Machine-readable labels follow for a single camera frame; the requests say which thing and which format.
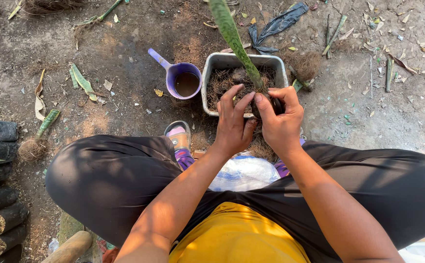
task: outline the brown water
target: brown water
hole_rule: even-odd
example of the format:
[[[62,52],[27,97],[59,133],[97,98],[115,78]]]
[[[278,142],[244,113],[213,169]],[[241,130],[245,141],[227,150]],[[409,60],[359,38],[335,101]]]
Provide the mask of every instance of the brown water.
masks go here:
[[[184,72],[175,78],[175,91],[182,97],[191,96],[199,86],[199,79],[196,75]]]

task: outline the black plastic bag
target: black plastic bag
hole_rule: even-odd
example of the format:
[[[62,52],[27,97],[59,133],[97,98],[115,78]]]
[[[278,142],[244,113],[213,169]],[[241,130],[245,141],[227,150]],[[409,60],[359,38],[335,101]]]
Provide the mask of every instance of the black plastic bag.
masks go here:
[[[248,33],[250,33],[252,47],[256,48],[261,55],[270,55],[273,52],[279,51],[273,47],[260,47],[270,35],[277,34],[281,31],[286,30],[300,20],[300,16],[308,11],[308,6],[300,2],[291,8],[284,11],[282,14],[274,17],[269,23],[263,28],[259,37],[257,37],[258,29],[256,23],[248,27]]]

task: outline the fingernail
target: fingernail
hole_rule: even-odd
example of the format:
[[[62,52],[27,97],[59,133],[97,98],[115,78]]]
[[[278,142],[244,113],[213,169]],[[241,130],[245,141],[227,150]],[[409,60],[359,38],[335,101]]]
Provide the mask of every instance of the fingernail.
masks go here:
[[[262,100],[263,100],[263,95],[256,93],[256,95],[254,96],[254,101],[258,103]]]

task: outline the black pants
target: black pants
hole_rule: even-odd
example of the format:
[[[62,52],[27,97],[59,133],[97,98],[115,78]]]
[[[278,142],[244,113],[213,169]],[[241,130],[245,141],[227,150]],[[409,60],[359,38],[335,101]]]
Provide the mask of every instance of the black pants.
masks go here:
[[[360,151],[315,141],[303,149],[378,220],[396,248],[425,237],[424,154]],[[165,136],[97,135],[75,141],[55,156],[46,188],[65,212],[121,247],[141,212],[180,173]],[[340,262],[292,176],[246,192],[206,191],[177,240],[222,202],[248,206],[279,224],[313,263]]]

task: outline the yellow shirt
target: yellow shirt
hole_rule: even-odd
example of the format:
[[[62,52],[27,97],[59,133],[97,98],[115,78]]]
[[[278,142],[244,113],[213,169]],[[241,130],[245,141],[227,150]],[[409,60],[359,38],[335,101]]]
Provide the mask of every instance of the yellow shirt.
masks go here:
[[[309,259],[278,224],[246,206],[224,202],[169,255],[169,263],[198,262],[309,263]]]

